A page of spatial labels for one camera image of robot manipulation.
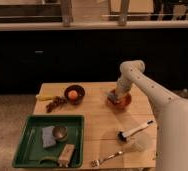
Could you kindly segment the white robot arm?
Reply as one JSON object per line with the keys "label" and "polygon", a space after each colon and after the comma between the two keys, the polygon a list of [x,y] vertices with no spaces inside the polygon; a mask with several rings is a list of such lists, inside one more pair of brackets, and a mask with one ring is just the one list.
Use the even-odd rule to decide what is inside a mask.
{"label": "white robot arm", "polygon": [[188,99],[182,98],[143,74],[142,60],[120,64],[117,98],[135,84],[149,99],[157,122],[155,171],[188,171]]}

